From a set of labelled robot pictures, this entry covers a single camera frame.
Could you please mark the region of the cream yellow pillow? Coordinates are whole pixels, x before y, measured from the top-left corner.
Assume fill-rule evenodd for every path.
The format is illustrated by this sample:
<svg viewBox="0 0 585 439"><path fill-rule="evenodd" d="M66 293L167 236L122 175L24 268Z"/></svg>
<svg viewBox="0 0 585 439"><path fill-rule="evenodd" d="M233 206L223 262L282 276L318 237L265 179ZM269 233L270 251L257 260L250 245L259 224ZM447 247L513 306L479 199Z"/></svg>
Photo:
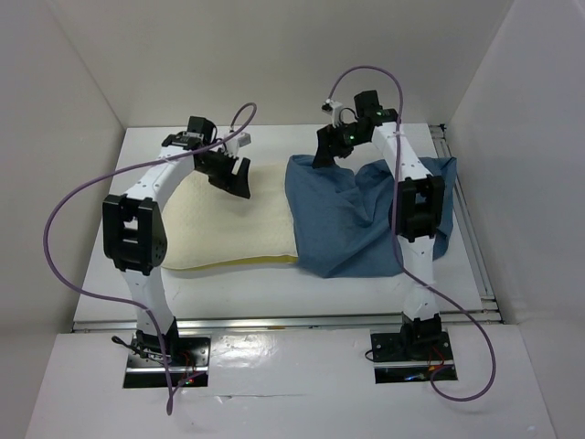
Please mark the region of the cream yellow pillow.
<svg viewBox="0 0 585 439"><path fill-rule="evenodd" d="M185 178L166 203L163 221L168 241L163 267L209 267L295 263L293 216L284 191L286 165L250 169L251 198L211 186L198 172Z"/></svg>

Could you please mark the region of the blue pillowcase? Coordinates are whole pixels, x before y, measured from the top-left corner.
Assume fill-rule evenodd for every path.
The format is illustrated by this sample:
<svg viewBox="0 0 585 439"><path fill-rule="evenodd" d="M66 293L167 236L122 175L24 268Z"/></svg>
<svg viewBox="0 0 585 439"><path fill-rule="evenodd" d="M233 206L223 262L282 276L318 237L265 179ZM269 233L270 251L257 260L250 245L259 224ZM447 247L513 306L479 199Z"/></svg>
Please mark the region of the blue pillowcase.
<svg viewBox="0 0 585 439"><path fill-rule="evenodd" d="M313 160L293 155L285 171L297 265L321 278L400 274L389 225L394 178L386 162L354 172L338 165L314 169Z"/></svg>

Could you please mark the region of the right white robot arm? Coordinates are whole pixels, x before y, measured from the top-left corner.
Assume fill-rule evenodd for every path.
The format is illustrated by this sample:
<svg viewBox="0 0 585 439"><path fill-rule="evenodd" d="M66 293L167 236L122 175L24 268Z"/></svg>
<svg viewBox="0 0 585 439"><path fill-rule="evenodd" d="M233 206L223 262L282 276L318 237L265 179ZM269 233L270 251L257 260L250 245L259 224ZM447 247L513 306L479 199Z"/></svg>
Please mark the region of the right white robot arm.
<svg viewBox="0 0 585 439"><path fill-rule="evenodd" d="M344 104L327 98L322 111L331 122L317 131L314 168L332 166L354 148L371 143L381 153L394 178L389 223L392 248L399 266L411 280L402 310L402 325L383 355L392 359L426 359L440 341L440 310L435 284L433 249L441 223L445 183L421 162L400 128L397 111L383 108L376 91L354 98L356 120L343 121Z"/></svg>

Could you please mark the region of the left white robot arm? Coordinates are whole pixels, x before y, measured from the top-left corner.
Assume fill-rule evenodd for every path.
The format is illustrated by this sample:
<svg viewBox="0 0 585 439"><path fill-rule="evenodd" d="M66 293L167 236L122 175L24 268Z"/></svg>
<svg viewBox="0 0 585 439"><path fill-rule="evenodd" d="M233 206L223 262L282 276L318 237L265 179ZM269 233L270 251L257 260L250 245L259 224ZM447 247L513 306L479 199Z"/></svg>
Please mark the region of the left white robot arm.
<svg viewBox="0 0 585 439"><path fill-rule="evenodd" d="M137 311L138 348L161 365L173 363L181 345L161 274L168 250L162 210L195 171L230 195L250 198L250 160L238 158L240 148L251 143L250 135L231 129L215 142L216 132L210 120L190 117L185 131L161 143L157 165L123 194L110 194L102 203L104 254L122 273L132 300L144 306Z"/></svg>

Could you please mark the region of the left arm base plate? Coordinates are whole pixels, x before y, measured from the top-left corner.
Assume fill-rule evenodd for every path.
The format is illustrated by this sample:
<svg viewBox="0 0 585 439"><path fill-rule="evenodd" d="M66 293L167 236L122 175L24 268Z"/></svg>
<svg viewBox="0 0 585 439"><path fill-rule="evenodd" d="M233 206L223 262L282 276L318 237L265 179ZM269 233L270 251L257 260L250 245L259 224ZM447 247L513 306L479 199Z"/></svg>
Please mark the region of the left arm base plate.
<svg viewBox="0 0 585 439"><path fill-rule="evenodd" d="M141 348L136 336L129 346L130 353L126 368L130 372L163 372L163 355L158 350ZM179 339L175 354L167 354L167 361L172 373L207 370L211 339L209 337L184 337Z"/></svg>

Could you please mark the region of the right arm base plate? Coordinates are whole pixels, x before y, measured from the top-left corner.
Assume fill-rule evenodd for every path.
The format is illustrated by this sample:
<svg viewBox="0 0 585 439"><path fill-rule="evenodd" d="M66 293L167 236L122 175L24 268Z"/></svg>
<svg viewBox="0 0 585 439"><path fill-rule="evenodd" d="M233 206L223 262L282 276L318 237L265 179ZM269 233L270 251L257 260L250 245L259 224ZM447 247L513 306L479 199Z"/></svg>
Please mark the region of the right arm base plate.
<svg viewBox="0 0 585 439"><path fill-rule="evenodd" d="M439 338L421 343L409 342L400 333L370 335L372 359L376 363L447 361L453 360L451 341L447 332Z"/></svg>

